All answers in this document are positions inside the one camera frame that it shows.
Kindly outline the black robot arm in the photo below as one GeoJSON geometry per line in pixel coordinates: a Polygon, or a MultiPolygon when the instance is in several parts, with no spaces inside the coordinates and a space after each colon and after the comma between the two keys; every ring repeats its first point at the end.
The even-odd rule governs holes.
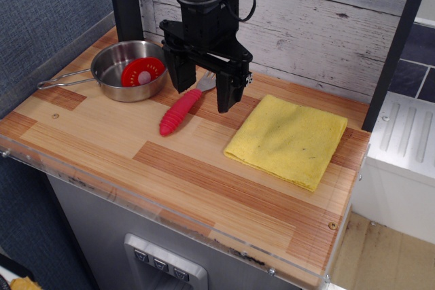
{"type": "Polygon", "coordinates": [[[174,88],[187,90],[196,82],[196,68],[216,74],[220,113],[242,98],[251,78],[252,54],[237,40],[239,0],[177,0],[181,21],[163,20],[163,50],[174,88]]]}

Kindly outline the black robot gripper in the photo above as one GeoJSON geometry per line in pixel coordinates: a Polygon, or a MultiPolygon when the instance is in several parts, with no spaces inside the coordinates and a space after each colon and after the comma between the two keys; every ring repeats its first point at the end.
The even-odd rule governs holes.
{"type": "Polygon", "coordinates": [[[217,109],[227,113],[240,102],[243,79],[253,56],[237,39],[239,0],[178,0],[181,20],[163,20],[164,58],[173,87],[184,92],[196,82],[196,67],[206,68],[216,77],[217,109]]]}

